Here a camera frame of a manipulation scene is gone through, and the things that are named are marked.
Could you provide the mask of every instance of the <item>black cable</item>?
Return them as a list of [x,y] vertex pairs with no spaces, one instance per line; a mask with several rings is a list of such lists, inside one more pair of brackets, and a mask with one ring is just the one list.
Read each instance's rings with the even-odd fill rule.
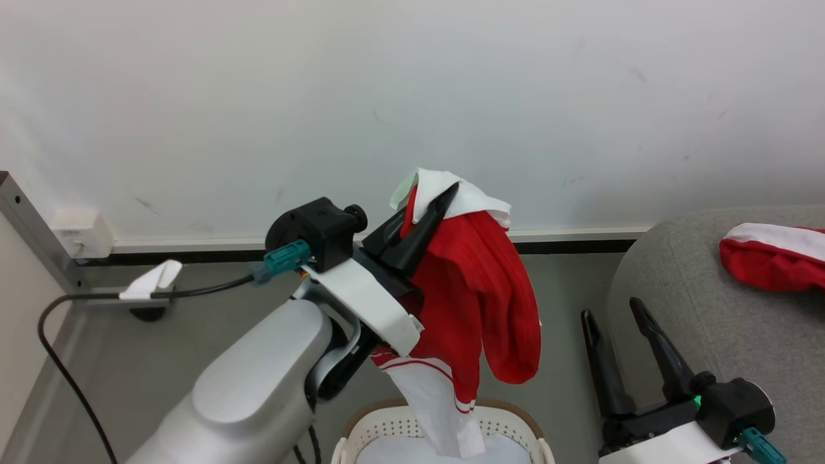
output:
[[[167,298],[187,298],[189,296],[209,295],[210,293],[216,293],[218,291],[228,290],[230,288],[235,288],[236,286],[241,286],[245,283],[252,282],[253,280],[254,277],[250,275],[235,281],[227,282],[216,286],[196,288],[195,290],[156,291],[151,295],[151,298],[153,300],[164,300]],[[106,437],[106,433],[103,431],[103,427],[101,426],[100,421],[97,420],[97,416],[95,415],[94,410],[92,410],[92,406],[89,404],[89,401],[86,399],[86,396],[80,390],[80,386],[78,386],[77,382],[74,381],[72,375],[68,373],[68,369],[60,361],[60,358],[58,357],[57,353],[54,351],[51,344],[49,344],[49,340],[46,339],[45,325],[46,318],[49,317],[49,314],[51,314],[51,312],[54,311],[55,308],[65,303],[66,301],[118,299],[120,299],[120,294],[118,293],[76,293],[74,295],[63,295],[49,303],[49,305],[46,306],[46,308],[43,310],[43,313],[40,314],[40,318],[37,320],[37,338],[40,339],[40,344],[43,345],[43,348],[49,354],[51,360],[54,361],[54,365],[57,366],[60,373],[63,374],[64,379],[66,379],[68,385],[72,387],[74,394],[78,397],[78,400],[80,400],[80,404],[86,410],[86,414],[89,416],[89,419],[95,426],[95,430],[97,430],[97,434],[100,436],[101,442],[103,442],[103,447],[106,449],[106,454],[109,456],[109,461],[111,462],[111,464],[117,464],[117,459],[115,458],[115,452],[111,449],[109,439]],[[295,451],[297,453],[296,456],[299,456],[300,452],[297,451],[297,447],[295,447]]]
[[109,439],[106,438],[106,433],[103,432],[103,427],[99,420],[97,420],[97,416],[95,412],[92,410],[92,406],[86,400],[86,396],[83,395],[83,392],[80,391],[80,387],[72,378],[72,375],[68,373],[68,369],[63,363],[60,361],[60,358],[57,356],[57,353],[54,352],[51,345],[49,344],[49,340],[46,339],[45,333],[45,325],[46,325],[46,317],[54,311],[54,308],[60,306],[66,301],[73,301],[73,300],[112,300],[117,299],[119,296],[117,293],[78,293],[75,295],[63,295],[59,297],[57,300],[54,300],[46,306],[46,309],[43,310],[43,313],[40,315],[40,319],[37,321],[37,338],[40,339],[40,343],[43,344],[43,348],[45,348],[46,352],[49,354],[49,357],[52,358],[54,361],[54,365],[57,366],[60,373],[63,374],[63,377],[68,382],[68,385],[72,387],[74,390],[74,394],[78,396],[78,400],[80,400],[80,404],[83,405],[83,408],[86,410],[86,414],[89,415],[89,419],[92,420],[92,424],[94,424],[95,429],[97,430],[97,434],[100,435],[101,441],[103,442],[103,447],[106,449],[106,454],[109,455],[109,461],[111,464],[117,464],[117,459],[115,459],[115,452],[112,451],[111,445],[109,444]]
[[195,290],[156,291],[151,295],[151,297],[154,300],[163,300],[166,298],[187,298],[189,296],[203,296],[209,295],[210,293],[217,293],[219,291],[229,290],[230,288],[235,288],[236,286],[241,286],[245,283],[249,283],[254,280],[255,277],[253,277],[252,275],[248,275],[245,277],[241,277],[235,281],[226,282],[215,286],[208,286],[204,288],[196,288]]
[[[315,464],[321,464],[321,445],[318,443],[318,435],[315,434],[315,427],[312,425],[309,426],[309,440],[312,441],[312,451],[315,453]],[[295,459],[298,460],[298,464],[307,464],[298,445],[293,446],[292,451],[295,452]]]
[[315,427],[309,426],[309,439],[312,440],[312,450],[315,453],[315,464],[321,464],[321,444],[318,443],[318,435],[315,434]]
[[295,459],[298,460],[298,464],[307,464],[307,462],[304,460],[304,457],[301,455],[301,449],[298,447],[298,445],[293,446],[292,451],[295,452]]

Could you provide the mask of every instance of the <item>basket rim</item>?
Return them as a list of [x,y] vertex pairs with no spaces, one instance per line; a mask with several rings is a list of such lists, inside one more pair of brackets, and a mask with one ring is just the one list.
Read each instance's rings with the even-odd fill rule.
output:
[[[363,419],[367,414],[369,414],[371,412],[374,412],[374,411],[377,411],[377,410],[382,410],[382,409],[385,409],[385,408],[397,408],[399,406],[406,406],[406,405],[407,405],[407,400],[405,400],[404,398],[393,398],[392,400],[381,400],[381,401],[376,401],[375,403],[372,403],[370,405],[367,405],[366,407],[364,407],[363,409],[358,411],[358,413],[356,415],[352,416],[352,419],[350,419],[349,424],[347,424],[346,427],[344,428],[343,437],[349,439],[350,433],[352,433],[352,430],[355,428],[356,424],[358,424],[358,422],[361,419]],[[526,411],[524,411],[522,408],[520,408],[516,405],[513,405],[511,403],[507,403],[506,401],[501,401],[501,400],[485,400],[485,399],[476,400],[475,405],[476,406],[482,406],[482,407],[485,407],[485,408],[496,408],[496,409],[500,409],[500,410],[510,411],[513,414],[517,415],[519,419],[523,420],[525,422],[525,424],[527,424],[527,427],[530,427],[530,430],[533,432],[536,439],[545,437],[544,433],[542,433],[541,428],[539,427],[539,424],[537,422],[535,422],[535,419],[533,419],[529,414],[527,414]]]

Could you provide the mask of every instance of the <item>wall outlet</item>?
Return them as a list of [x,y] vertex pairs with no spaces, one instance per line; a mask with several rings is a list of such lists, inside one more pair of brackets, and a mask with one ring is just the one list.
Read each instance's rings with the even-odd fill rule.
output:
[[72,258],[105,258],[111,254],[115,240],[97,210],[58,211],[49,227]]

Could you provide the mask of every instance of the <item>gray sofa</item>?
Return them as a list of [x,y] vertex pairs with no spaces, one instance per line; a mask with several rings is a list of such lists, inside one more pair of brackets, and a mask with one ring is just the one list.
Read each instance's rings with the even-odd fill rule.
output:
[[[771,293],[734,280],[719,241],[760,222],[825,229],[825,206],[702,211],[653,227],[625,255],[610,289],[607,332],[637,406],[662,401],[662,379],[628,307],[641,298],[694,372],[744,377],[770,396],[771,441],[794,464],[825,462],[825,294]],[[734,462],[749,462],[743,455]]]

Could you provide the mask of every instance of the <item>white cloth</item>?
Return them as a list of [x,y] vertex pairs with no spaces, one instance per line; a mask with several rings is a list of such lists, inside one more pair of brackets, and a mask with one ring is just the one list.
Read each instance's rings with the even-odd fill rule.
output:
[[417,224],[424,213],[427,212],[430,202],[456,182],[459,183],[459,191],[455,194],[444,219],[475,211],[486,211],[501,227],[510,229],[510,209],[512,207],[509,203],[485,195],[480,188],[448,171],[416,169],[414,173],[401,182],[401,185],[398,186],[390,198],[389,205],[396,211],[400,207],[406,206],[407,195],[417,184],[418,192],[416,194],[415,209],[412,212],[412,223]]
[[397,357],[379,366],[407,400],[431,448],[441,456],[484,454],[484,436],[473,415],[475,401],[455,398],[452,371],[435,358]]
[[356,460],[357,464],[530,464],[530,454],[504,435],[485,437],[487,452],[471,457],[438,456],[423,438],[378,437],[368,444]]

